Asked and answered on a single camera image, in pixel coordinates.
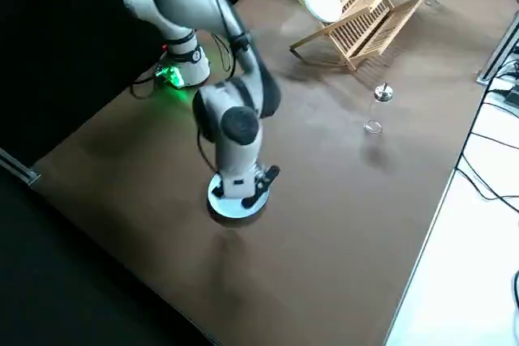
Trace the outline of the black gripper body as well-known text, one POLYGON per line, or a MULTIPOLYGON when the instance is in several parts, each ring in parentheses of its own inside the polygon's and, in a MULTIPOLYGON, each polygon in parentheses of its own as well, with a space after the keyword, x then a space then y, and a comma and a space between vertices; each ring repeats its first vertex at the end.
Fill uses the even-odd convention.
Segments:
POLYGON ((270 185, 279 175, 281 169, 277 165, 271 165, 267 169, 261 169, 255 176, 255 188, 257 192, 268 191, 270 185))

